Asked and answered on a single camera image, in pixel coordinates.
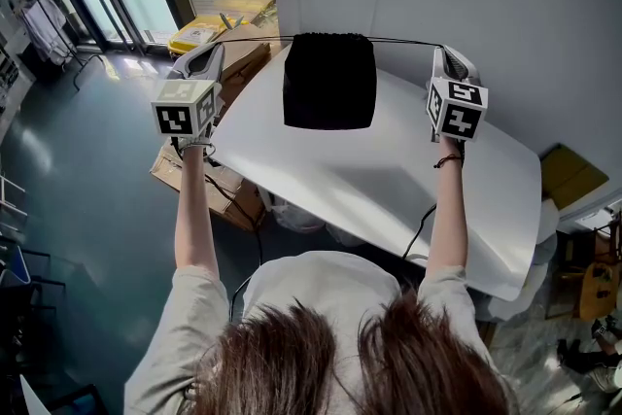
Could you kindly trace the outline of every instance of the brown hair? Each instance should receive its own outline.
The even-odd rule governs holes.
[[[326,318],[300,303],[228,326],[200,375],[196,415],[298,415],[328,408],[335,340]],[[499,376],[414,291],[359,333],[361,415],[509,413]]]

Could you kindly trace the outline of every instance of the wall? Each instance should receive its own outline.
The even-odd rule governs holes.
[[[620,0],[277,0],[283,34],[357,31],[443,43],[478,67],[487,120],[538,154],[574,149],[610,181],[564,213],[622,187]],[[377,65],[422,86],[432,51],[377,45]]]

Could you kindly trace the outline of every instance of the brown cardboard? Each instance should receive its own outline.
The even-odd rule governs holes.
[[[224,31],[216,39],[219,42],[257,38],[263,36],[261,29],[253,24],[242,24],[232,30]],[[269,44],[262,41],[229,42],[225,44],[225,62],[222,81],[227,80],[242,70],[249,62],[261,57],[270,50]]]
[[[169,140],[159,150],[150,172],[176,191],[182,187],[182,161],[175,153]],[[205,174],[210,176],[227,194],[230,194],[259,226],[264,209],[257,187],[253,183],[224,166],[214,167],[207,162],[205,163]],[[207,179],[205,184],[207,186],[208,204],[212,213],[225,218],[244,230],[253,231],[251,222],[242,215],[230,200],[224,197]]]
[[[564,209],[609,178],[583,157],[559,145],[541,161],[542,192]]]
[[[260,54],[260,58],[251,61],[246,67],[223,82],[223,89],[219,96],[225,103],[219,112],[218,121],[223,118],[229,107],[231,107],[231,104],[233,104],[233,101],[242,93],[242,90],[246,88],[246,84],[270,61],[270,58],[271,53],[269,48],[267,48],[266,52]]]

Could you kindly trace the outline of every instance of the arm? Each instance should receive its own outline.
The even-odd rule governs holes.
[[[226,290],[218,278],[199,147],[184,152],[175,261],[173,289],[155,335],[125,385],[126,415],[180,413],[198,362],[226,324]]]
[[[599,346],[601,347],[601,349],[608,355],[617,355],[617,351],[615,351],[615,346],[611,344],[609,341],[607,341],[601,335],[599,335],[596,338],[596,342],[599,343]]]
[[[440,137],[440,157],[460,156],[452,139]],[[438,197],[426,277],[447,266],[467,264],[467,219],[460,161],[446,161],[438,173]]]
[[[184,151],[182,189],[175,226],[175,262],[178,268],[202,266],[219,276],[207,204],[203,148],[200,147]]]

